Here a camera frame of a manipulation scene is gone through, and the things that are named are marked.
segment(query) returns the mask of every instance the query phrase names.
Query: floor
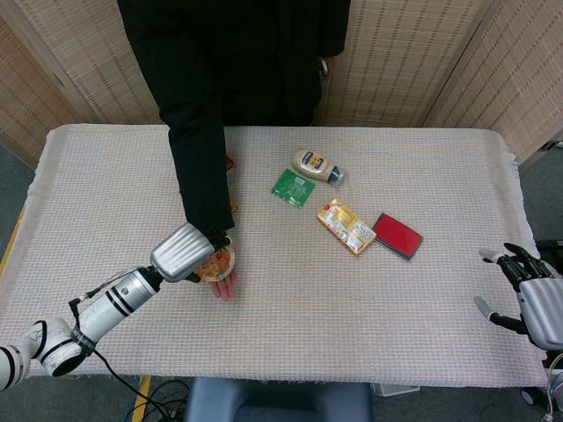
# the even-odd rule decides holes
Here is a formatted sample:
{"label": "floor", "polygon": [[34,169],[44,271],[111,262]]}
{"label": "floor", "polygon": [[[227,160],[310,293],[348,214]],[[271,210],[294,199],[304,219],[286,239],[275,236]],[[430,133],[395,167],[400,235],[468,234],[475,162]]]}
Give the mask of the floor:
{"label": "floor", "polygon": [[[537,240],[563,239],[563,149],[556,148],[521,175],[524,206]],[[0,146],[0,253],[8,244],[33,171]],[[139,379],[127,377],[138,385]],[[163,380],[154,379],[152,388]],[[179,387],[179,383],[170,388]],[[158,391],[169,401],[182,390]],[[109,376],[52,379],[35,377],[0,393],[0,421],[125,421],[135,395]],[[539,421],[544,411],[529,407],[518,389],[438,389],[375,397],[376,421]],[[157,413],[147,418],[158,420]],[[263,418],[248,419],[258,422]]]}

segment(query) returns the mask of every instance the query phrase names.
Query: black cable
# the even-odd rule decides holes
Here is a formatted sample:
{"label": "black cable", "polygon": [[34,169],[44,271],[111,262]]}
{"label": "black cable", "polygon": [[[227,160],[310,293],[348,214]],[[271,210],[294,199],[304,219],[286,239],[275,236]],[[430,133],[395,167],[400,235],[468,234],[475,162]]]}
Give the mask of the black cable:
{"label": "black cable", "polygon": [[[181,405],[186,401],[186,399],[187,399],[187,396],[185,396],[185,397],[182,398],[182,399],[179,399],[179,398],[178,398],[178,399],[176,399],[176,400],[170,400],[170,401],[168,401],[168,402],[163,402],[163,403],[158,402],[158,404],[161,405],[161,406],[163,406],[163,407],[165,407],[167,404],[179,403],[180,406],[181,406]],[[128,411],[127,415],[125,415],[125,420],[127,420],[127,419],[129,418],[129,416],[131,416],[131,415],[133,414],[133,412],[136,411],[138,408],[143,407],[143,406],[147,406],[147,405],[150,405],[150,403],[148,403],[148,404],[146,404],[146,403],[141,403],[141,404],[138,404],[137,406],[135,406],[133,409],[131,409],[130,411]]]}
{"label": "black cable", "polygon": [[90,292],[86,292],[82,296],[75,297],[74,299],[69,301],[69,306],[70,306],[70,310],[72,311],[72,316],[74,317],[74,319],[77,322],[77,328],[80,330],[80,314],[78,312],[78,304],[82,303],[82,301],[85,301],[86,299],[91,299],[92,297],[97,295],[98,292],[101,291],[102,288],[109,286],[114,281],[118,280],[119,278],[123,278],[123,277],[130,275],[132,272],[134,272],[138,269],[139,269],[139,267],[131,267],[131,269],[129,269],[129,270],[124,270],[120,273],[116,273],[108,281],[100,284],[99,286],[97,286],[96,288],[91,290]]}
{"label": "black cable", "polygon": [[[171,400],[170,402],[165,402],[163,404],[172,404],[172,403],[177,403],[180,402],[180,404],[184,403],[187,400],[187,396],[185,396],[182,400]],[[154,413],[155,411],[157,411],[157,409],[153,409],[152,411],[150,411],[149,413],[147,413],[144,418],[143,418],[143,422],[147,422],[147,418]],[[176,418],[176,417],[171,417],[171,416],[167,416],[165,419],[160,419],[159,422],[173,422],[173,421],[179,421],[179,422],[184,422],[183,419],[180,418]]]}
{"label": "black cable", "polygon": [[182,404],[183,404],[183,405],[187,405],[187,395],[184,397],[184,402],[183,402],[183,403],[180,403],[180,404],[178,405],[178,407],[176,408],[176,410],[174,411],[174,417],[176,417],[176,415],[178,414],[179,408],[182,407]]}
{"label": "black cable", "polygon": [[190,388],[187,386],[187,384],[185,382],[183,382],[182,380],[170,380],[167,382],[162,382],[158,387],[155,388],[155,390],[150,394],[150,398],[153,398],[155,396],[155,394],[157,394],[157,391],[159,391],[160,389],[162,389],[163,387],[165,387],[166,385],[169,384],[182,384],[184,387],[186,387],[186,394],[189,394],[190,392]]}
{"label": "black cable", "polygon": [[149,402],[150,404],[152,404],[153,406],[155,406],[155,410],[160,411],[160,414],[162,415],[164,420],[167,420],[166,418],[168,418],[168,416],[162,411],[162,409],[160,409],[160,406],[158,405],[158,403],[154,402],[150,397],[146,397],[143,393],[141,393],[140,391],[138,391],[135,387],[132,387],[127,381],[125,381],[123,378],[121,378],[119,375],[117,375],[115,373],[115,371],[113,371],[112,367],[109,365],[109,362],[106,360],[106,358],[104,356],[101,355],[100,352],[98,352],[96,349],[94,349],[94,354],[96,356],[98,356],[102,362],[104,362],[106,364],[107,370],[115,377],[117,378],[117,380],[119,380],[123,385],[125,385],[128,389],[130,389],[131,391],[133,391],[135,394],[137,394],[139,397],[144,398],[147,402]]}

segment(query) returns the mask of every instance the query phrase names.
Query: white robotic arm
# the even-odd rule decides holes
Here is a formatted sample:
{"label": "white robotic arm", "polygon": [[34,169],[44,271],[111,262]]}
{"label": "white robotic arm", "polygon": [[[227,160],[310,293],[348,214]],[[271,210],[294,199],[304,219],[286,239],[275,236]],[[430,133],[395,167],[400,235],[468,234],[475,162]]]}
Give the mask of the white robotic arm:
{"label": "white robotic arm", "polygon": [[552,420],[552,394],[563,410],[563,380],[560,379],[563,375],[563,277],[520,246],[504,246],[515,255],[489,249],[481,249],[479,254],[484,261],[501,267],[515,290],[520,318],[499,315],[480,296],[473,300],[488,321],[528,336],[533,345],[545,350],[543,364],[548,378],[550,413],[544,420]]}
{"label": "white robotic arm", "polygon": [[[0,390],[22,382],[31,359],[38,360],[52,376],[73,371],[102,337],[158,292],[163,280],[198,282],[194,269],[228,244],[230,239],[224,233],[207,239],[189,223],[180,227],[152,251],[151,266],[127,273],[80,315],[75,314],[73,329],[63,319],[51,317],[35,323],[13,345],[0,347]],[[71,308],[73,302],[87,297],[91,296],[71,301]]]}

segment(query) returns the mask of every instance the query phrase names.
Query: red box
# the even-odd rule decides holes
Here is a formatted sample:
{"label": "red box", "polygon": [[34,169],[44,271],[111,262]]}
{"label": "red box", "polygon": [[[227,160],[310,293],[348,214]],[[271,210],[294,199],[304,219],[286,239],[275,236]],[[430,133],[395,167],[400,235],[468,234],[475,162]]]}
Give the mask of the red box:
{"label": "red box", "polygon": [[422,236],[402,222],[383,213],[373,226],[377,241],[410,260],[422,243]]}

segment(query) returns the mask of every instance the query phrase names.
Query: bottle cap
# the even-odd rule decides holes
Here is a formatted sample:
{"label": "bottle cap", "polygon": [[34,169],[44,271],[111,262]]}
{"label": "bottle cap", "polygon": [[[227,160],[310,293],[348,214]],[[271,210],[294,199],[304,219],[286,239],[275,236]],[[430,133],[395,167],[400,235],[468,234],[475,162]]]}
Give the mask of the bottle cap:
{"label": "bottle cap", "polygon": [[328,183],[334,186],[339,186],[340,183],[342,183],[343,178],[344,174],[337,166],[334,166],[333,170],[331,171],[331,175],[328,177]]}

